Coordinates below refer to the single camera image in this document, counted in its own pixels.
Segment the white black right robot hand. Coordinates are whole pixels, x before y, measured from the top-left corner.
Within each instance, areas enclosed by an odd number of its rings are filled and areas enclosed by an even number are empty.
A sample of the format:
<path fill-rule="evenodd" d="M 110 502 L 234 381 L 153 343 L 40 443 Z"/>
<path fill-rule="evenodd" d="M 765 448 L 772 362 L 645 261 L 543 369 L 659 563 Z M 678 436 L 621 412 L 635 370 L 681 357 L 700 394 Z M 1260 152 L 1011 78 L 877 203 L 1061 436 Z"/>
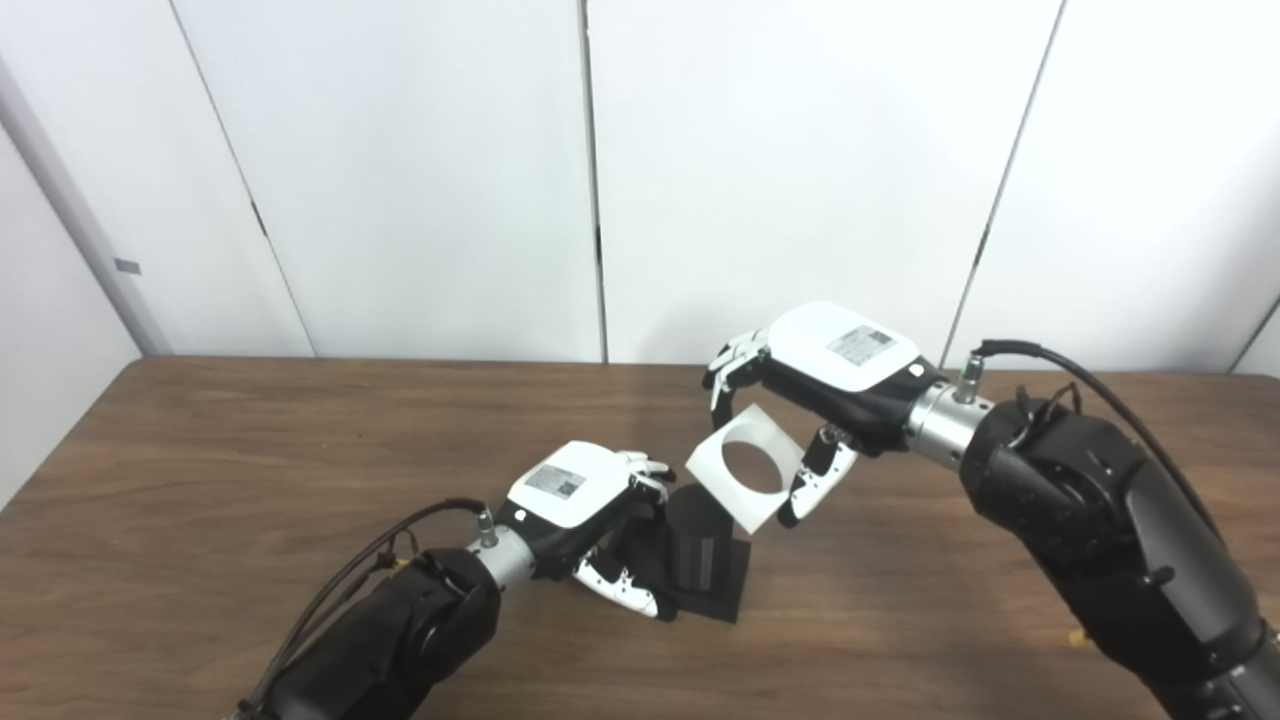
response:
<path fill-rule="evenodd" d="M 710 395 L 716 429 L 733 415 L 736 392 L 755 384 L 823 420 L 777 512 L 778 523 L 791 529 L 858 459 L 905 454 L 915 402 L 943 379 L 906 336 L 818 301 L 727 341 L 701 387 Z"/>

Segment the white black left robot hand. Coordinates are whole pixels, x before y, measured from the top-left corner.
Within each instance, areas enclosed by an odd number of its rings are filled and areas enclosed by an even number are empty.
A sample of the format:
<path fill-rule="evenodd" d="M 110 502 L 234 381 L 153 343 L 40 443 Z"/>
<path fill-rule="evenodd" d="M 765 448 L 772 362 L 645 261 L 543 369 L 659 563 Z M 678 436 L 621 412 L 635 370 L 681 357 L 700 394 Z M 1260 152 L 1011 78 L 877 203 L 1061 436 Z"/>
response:
<path fill-rule="evenodd" d="M 675 602 L 602 542 L 640 505 L 662 518 L 675 480 L 675 470 L 648 454 L 570 441 L 511 486 L 492 538 L 471 550 L 502 592 L 572 577 L 618 606 L 669 623 Z"/>

